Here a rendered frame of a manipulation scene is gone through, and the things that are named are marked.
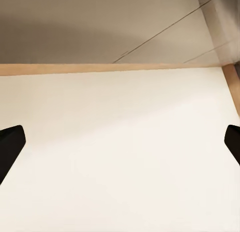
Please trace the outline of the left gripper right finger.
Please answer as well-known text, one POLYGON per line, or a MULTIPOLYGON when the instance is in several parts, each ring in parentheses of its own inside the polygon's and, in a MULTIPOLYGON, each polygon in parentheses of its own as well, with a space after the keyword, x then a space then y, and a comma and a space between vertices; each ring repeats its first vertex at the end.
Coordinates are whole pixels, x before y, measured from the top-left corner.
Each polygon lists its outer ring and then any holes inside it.
POLYGON ((240 127, 235 125, 228 125, 224 143, 233 154, 234 158, 240 165, 240 127))

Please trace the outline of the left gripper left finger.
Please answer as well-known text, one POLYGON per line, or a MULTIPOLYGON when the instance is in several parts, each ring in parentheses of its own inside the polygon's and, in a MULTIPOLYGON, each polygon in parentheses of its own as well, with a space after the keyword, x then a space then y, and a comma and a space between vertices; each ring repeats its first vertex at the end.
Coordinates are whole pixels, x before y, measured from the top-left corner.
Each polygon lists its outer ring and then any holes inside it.
POLYGON ((0 130, 0 184, 26 144, 22 125, 0 130))

